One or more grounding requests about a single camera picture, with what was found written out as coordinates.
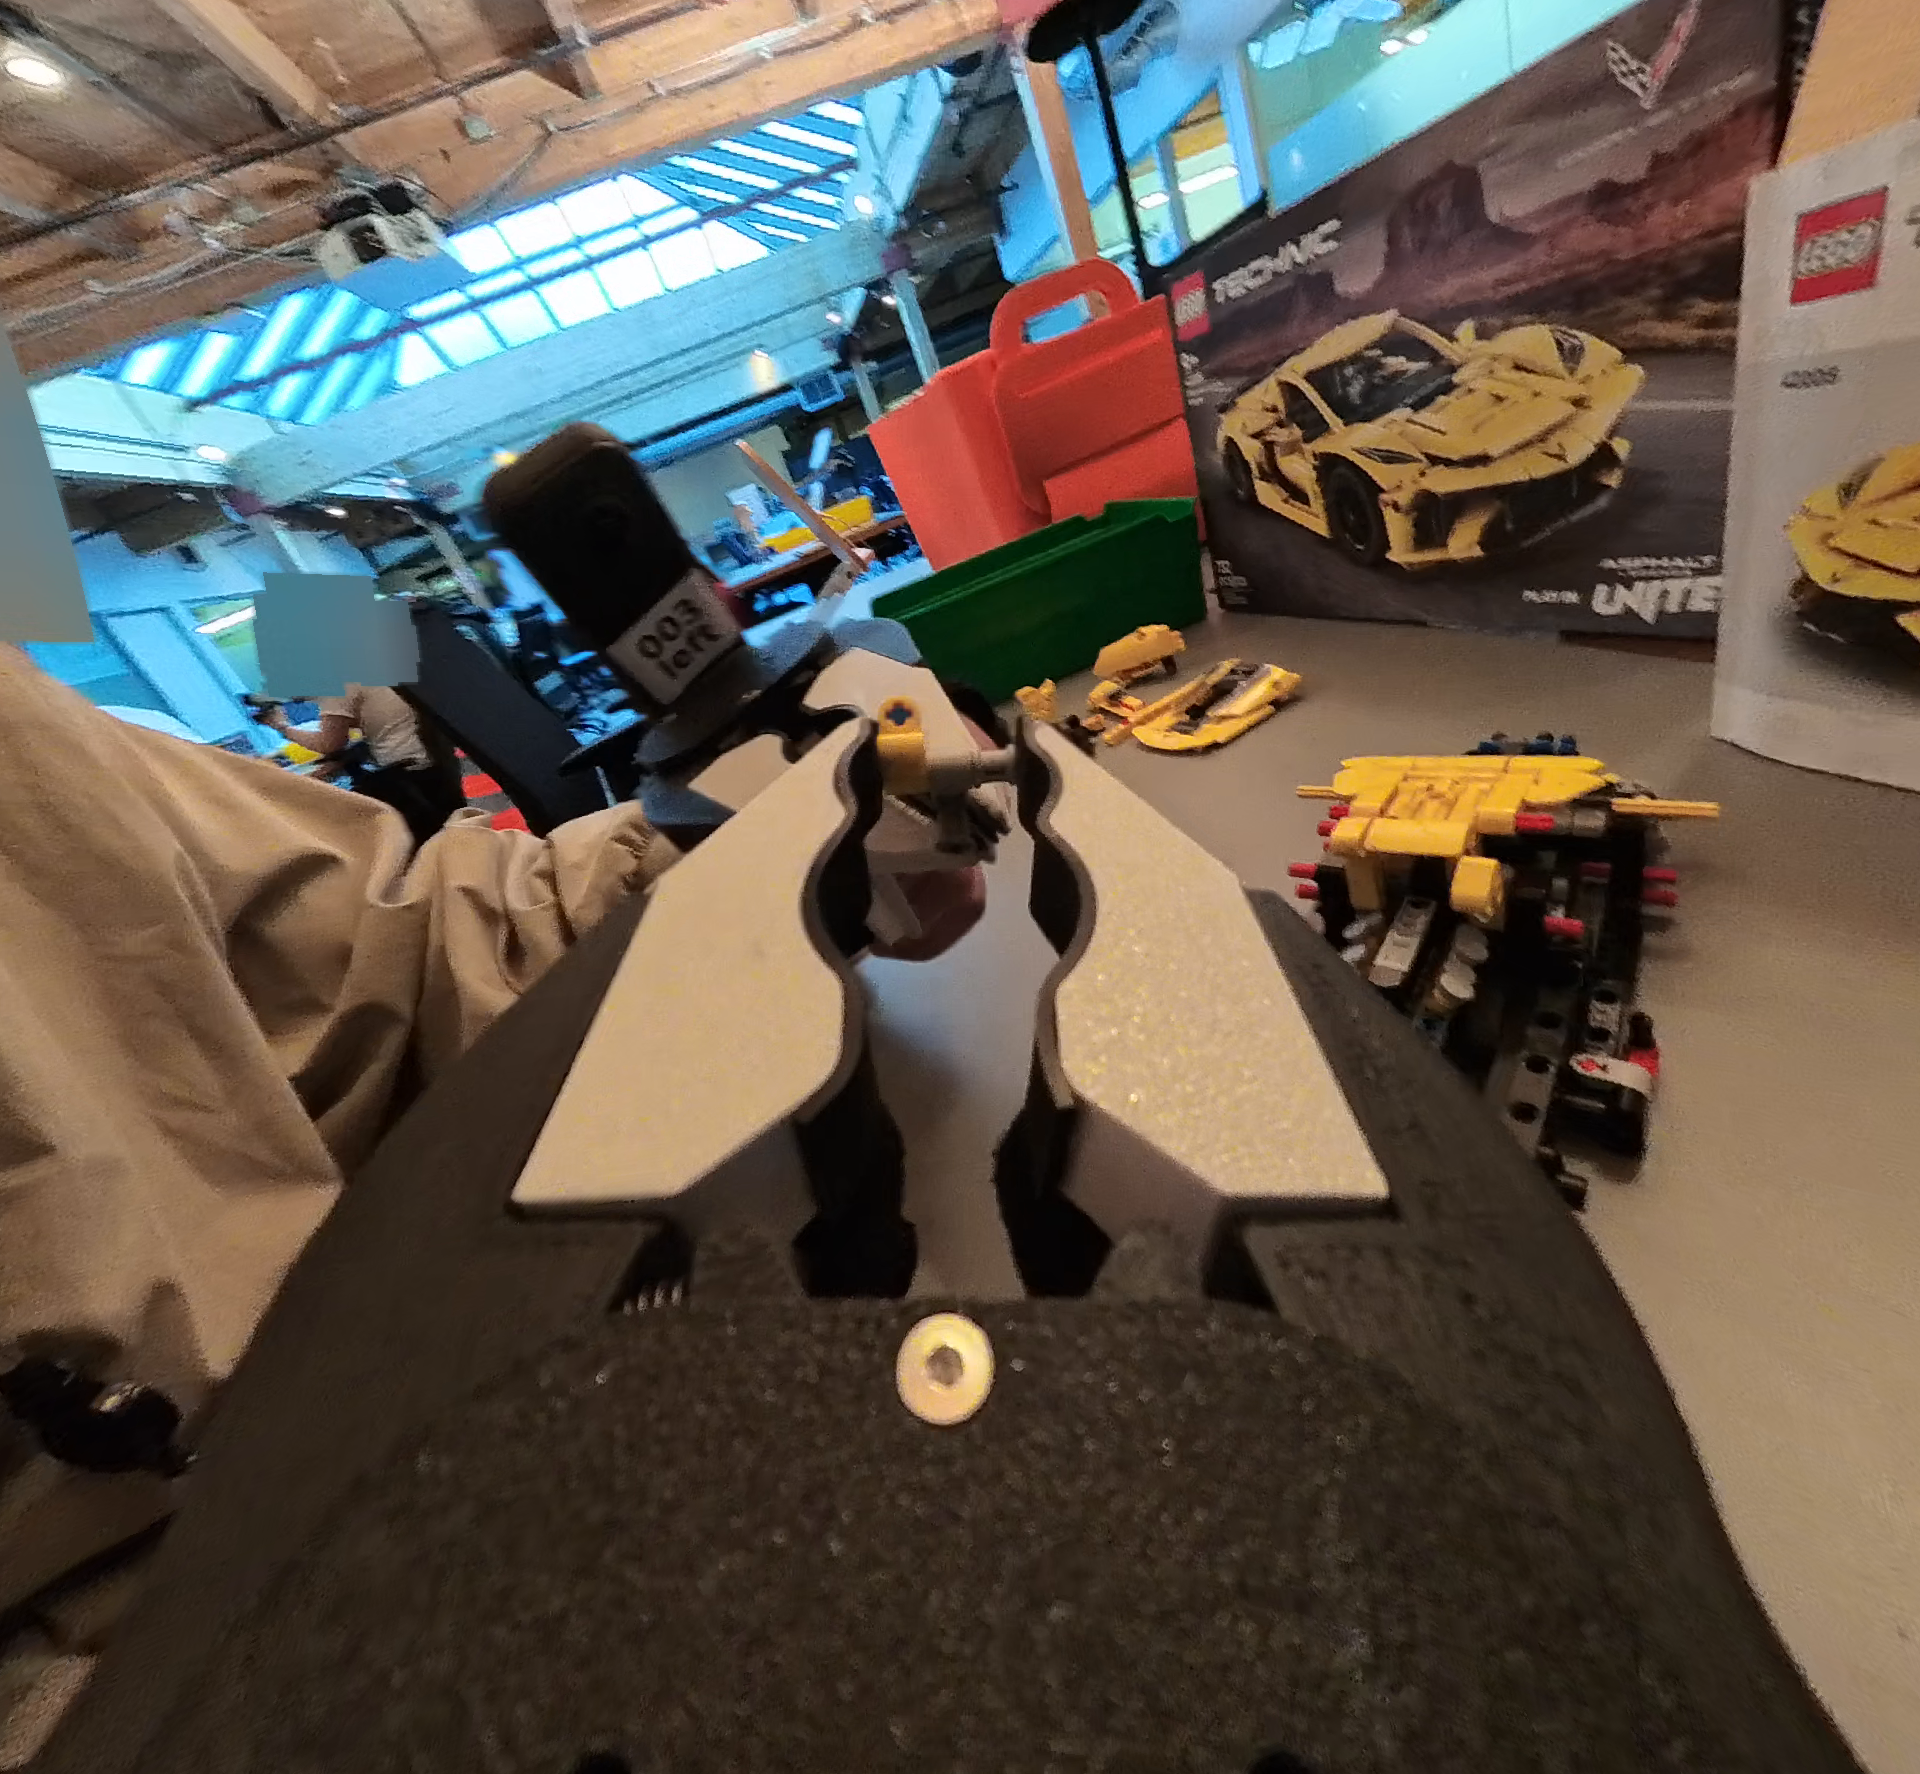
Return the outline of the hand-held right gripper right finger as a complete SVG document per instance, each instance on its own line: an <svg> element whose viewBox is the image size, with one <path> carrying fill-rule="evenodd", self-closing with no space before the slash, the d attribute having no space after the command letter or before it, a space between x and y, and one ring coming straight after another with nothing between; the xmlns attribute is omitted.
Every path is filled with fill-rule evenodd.
<svg viewBox="0 0 1920 1774"><path fill-rule="evenodd" d="M1388 1178L1235 874L1062 732L1015 746L1052 949L995 1204L1021 1291L1082 1299L1130 1238L1217 1282L1252 1224L1379 1219Z"/></svg>

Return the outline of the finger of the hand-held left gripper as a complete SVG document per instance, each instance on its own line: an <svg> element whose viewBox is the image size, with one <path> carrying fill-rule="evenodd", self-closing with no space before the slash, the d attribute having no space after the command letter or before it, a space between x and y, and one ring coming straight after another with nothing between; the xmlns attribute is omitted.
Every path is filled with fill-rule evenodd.
<svg viewBox="0 0 1920 1774"><path fill-rule="evenodd" d="M902 877L985 870L1008 830L1008 791L968 791L954 803L885 793L868 829L870 903L904 903Z"/></svg>
<svg viewBox="0 0 1920 1774"><path fill-rule="evenodd" d="M831 659L819 676L804 688L798 734L766 732L732 746L692 776L692 791L739 811L841 717L856 714L877 721L879 709L893 699L908 699L917 708L925 758L962 758L962 714L928 669L870 651L851 651Z"/></svg>

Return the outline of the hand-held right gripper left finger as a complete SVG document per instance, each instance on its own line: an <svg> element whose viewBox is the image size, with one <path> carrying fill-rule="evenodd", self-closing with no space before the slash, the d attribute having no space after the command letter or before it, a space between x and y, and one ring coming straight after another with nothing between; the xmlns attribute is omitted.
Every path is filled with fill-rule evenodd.
<svg viewBox="0 0 1920 1774"><path fill-rule="evenodd" d="M815 1299L909 1291L904 1144L854 968L874 744L864 717L831 727L650 888L515 1180L515 1215L632 1215L686 1252L755 1232Z"/></svg>

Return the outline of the small yellow grey brick assembly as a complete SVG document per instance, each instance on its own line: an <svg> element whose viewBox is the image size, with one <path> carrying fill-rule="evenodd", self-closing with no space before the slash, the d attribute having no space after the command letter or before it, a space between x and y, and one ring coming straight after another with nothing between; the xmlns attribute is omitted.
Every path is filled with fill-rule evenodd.
<svg viewBox="0 0 1920 1774"><path fill-rule="evenodd" d="M933 823L933 844L944 854L989 854L995 834L980 827L973 795L989 786L1019 784L1029 758L1029 740L1005 746L968 746L938 753L928 742L919 706L889 698L879 708L873 751L882 787L899 802L924 802Z"/></svg>

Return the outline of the partly built toy car chassis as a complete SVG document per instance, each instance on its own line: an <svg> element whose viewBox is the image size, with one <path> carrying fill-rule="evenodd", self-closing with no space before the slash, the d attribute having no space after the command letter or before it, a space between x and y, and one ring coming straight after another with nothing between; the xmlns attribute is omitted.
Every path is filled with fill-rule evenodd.
<svg viewBox="0 0 1920 1774"><path fill-rule="evenodd" d="M1575 1213L1576 1155L1645 1160L1662 1051L1642 1004L1649 928L1679 902L1674 799L1573 737L1341 760L1303 784L1319 852L1294 897L1326 944L1494 1111Z"/></svg>

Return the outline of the person's left forearm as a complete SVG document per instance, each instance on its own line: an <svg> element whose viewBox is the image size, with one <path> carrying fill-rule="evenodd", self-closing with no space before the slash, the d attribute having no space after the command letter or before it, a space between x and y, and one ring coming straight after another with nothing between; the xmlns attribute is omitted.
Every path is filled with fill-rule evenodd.
<svg viewBox="0 0 1920 1774"><path fill-rule="evenodd" d="M189 1409L411 1091L679 851L635 805L413 842L16 648L1 720L4 1361Z"/></svg>

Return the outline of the person's left hand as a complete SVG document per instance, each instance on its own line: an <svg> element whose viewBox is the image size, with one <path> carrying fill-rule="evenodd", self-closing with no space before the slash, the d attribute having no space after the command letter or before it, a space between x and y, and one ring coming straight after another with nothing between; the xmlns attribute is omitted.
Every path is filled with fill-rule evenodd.
<svg viewBox="0 0 1920 1774"><path fill-rule="evenodd" d="M981 871L897 875L892 879L892 935L870 950L888 962L924 966L962 940L987 907Z"/></svg>

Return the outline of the slanted wooden stick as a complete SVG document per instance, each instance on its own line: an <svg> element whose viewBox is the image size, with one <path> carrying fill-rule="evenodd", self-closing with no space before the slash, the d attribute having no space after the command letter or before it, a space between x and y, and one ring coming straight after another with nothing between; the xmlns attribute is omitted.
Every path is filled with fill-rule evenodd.
<svg viewBox="0 0 1920 1774"><path fill-rule="evenodd" d="M782 470L766 463L746 439L738 439L732 445L753 482L848 572L848 582L856 581L873 566L870 552L830 526L823 514L808 504L804 494L794 486Z"/></svg>

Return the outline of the green plastic bin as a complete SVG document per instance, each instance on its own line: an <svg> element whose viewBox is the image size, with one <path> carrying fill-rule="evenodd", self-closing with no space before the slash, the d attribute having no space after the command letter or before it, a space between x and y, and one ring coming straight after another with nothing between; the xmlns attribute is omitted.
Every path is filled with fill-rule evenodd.
<svg viewBox="0 0 1920 1774"><path fill-rule="evenodd" d="M938 679L991 704L1086 673L1139 627L1186 630L1206 610L1189 497L1117 501L870 602Z"/></svg>

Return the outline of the black office chair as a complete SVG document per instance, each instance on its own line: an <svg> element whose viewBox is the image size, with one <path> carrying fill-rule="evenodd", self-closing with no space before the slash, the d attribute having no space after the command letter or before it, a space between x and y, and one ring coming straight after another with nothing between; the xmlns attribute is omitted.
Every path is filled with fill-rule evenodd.
<svg viewBox="0 0 1920 1774"><path fill-rule="evenodd" d="M459 616L432 602L406 606L417 681L401 685L418 721L493 780L535 837L640 795L640 729L579 737L517 681Z"/></svg>

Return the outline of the red plastic tote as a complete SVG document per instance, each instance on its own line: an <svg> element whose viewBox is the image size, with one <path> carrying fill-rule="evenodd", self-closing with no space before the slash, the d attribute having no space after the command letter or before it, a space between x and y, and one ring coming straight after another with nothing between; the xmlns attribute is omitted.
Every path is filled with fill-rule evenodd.
<svg viewBox="0 0 1920 1774"><path fill-rule="evenodd" d="M1197 495L1168 303L1102 258L1014 287L987 348L870 439L935 572L1119 501Z"/></svg>

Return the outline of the yellow car panel assembly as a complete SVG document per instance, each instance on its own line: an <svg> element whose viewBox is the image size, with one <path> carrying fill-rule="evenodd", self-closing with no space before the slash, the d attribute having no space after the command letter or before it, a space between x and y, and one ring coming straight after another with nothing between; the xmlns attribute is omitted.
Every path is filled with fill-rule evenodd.
<svg viewBox="0 0 1920 1774"><path fill-rule="evenodd" d="M1221 660L1201 676L1150 699L1110 691L1102 704L1102 746L1201 755L1235 744L1290 706L1304 676L1266 660Z"/></svg>

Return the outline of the ceiling projector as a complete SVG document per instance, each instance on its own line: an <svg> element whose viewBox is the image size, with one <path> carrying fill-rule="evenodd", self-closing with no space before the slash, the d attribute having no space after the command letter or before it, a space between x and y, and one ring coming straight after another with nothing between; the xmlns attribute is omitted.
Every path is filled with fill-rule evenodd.
<svg viewBox="0 0 1920 1774"><path fill-rule="evenodd" d="M406 178L342 187L319 202L316 220L315 261L336 285L382 262L418 265L446 252L425 191Z"/></svg>

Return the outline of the black floor lamp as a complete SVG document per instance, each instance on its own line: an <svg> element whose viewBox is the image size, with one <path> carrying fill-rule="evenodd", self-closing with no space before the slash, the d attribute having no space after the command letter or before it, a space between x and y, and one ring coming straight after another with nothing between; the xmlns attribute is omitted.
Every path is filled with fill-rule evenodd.
<svg viewBox="0 0 1920 1774"><path fill-rule="evenodd" d="M1057 68L1074 54L1082 56L1092 77L1093 104L1115 171L1120 218L1134 262L1140 293L1146 295L1157 280L1157 269L1146 253L1139 204L1132 193L1130 158L1126 156L1117 122L1117 97L1105 56L1105 42L1126 34L1146 0L1055 0L1030 24L1022 44L1029 65Z"/></svg>

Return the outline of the toy car set box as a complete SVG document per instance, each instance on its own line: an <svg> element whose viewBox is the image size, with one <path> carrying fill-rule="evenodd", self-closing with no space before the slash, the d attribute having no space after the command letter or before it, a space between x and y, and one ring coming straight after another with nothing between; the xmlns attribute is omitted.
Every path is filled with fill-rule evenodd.
<svg viewBox="0 0 1920 1774"><path fill-rule="evenodd" d="M1226 614L1710 648L1747 188L1826 0L1640 0L1161 282Z"/></svg>

